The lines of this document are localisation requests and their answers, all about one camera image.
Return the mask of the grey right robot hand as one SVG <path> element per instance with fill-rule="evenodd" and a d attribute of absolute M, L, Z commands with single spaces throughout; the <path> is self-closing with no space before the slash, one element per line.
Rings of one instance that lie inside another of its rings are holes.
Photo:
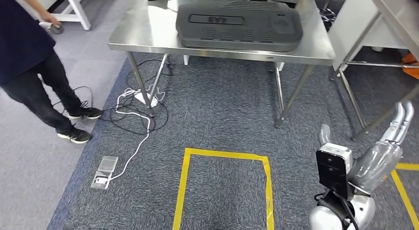
<path fill-rule="evenodd" d="M 318 134 L 320 147 L 316 151 L 320 184 L 347 199 L 356 190 L 370 195 L 401 159 L 401 144 L 414 112 L 410 101 L 398 102 L 395 118 L 382 137 L 356 159 L 350 148 L 331 142 L 330 127 L 322 124 Z"/>

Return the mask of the person's hand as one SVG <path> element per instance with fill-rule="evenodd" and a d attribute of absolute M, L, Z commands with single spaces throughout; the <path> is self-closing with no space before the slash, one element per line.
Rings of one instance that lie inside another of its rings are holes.
<path fill-rule="evenodd" d="M 39 12 L 39 16 L 42 20 L 42 22 L 48 22 L 51 23 L 54 27 L 60 28 L 61 22 L 59 22 L 52 14 L 50 14 L 48 11 L 42 11 Z"/>

